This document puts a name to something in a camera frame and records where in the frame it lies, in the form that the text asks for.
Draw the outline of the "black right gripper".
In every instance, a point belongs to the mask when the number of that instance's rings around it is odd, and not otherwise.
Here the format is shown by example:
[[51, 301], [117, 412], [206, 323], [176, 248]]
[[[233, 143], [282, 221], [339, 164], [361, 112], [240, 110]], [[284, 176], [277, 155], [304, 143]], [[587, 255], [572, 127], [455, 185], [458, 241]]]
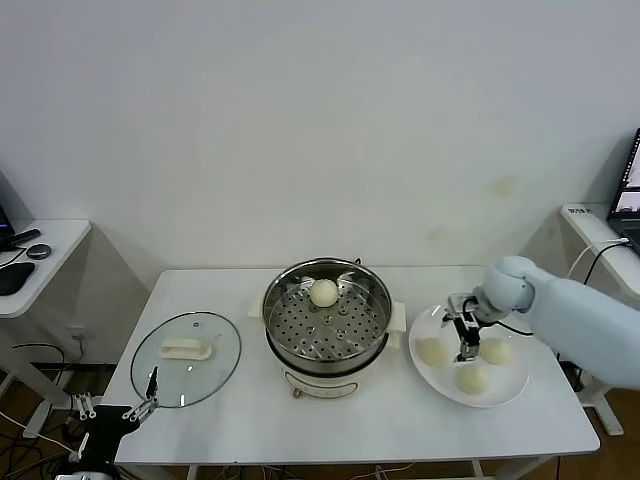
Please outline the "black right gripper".
[[455, 362], [474, 360], [479, 355], [480, 330], [495, 324], [495, 310], [484, 297], [469, 295], [462, 301], [462, 320], [465, 332]]

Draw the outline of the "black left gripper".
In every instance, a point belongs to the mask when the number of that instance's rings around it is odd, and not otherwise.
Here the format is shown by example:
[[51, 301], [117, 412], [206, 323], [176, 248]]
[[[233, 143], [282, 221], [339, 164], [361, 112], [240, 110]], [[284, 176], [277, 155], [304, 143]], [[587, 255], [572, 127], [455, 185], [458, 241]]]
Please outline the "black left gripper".
[[73, 395], [80, 419], [90, 419], [87, 433], [87, 463], [90, 468], [112, 465], [121, 440], [139, 428], [138, 419], [148, 418], [158, 406], [158, 367], [149, 374], [142, 400], [133, 407], [98, 405], [94, 409], [92, 395]]

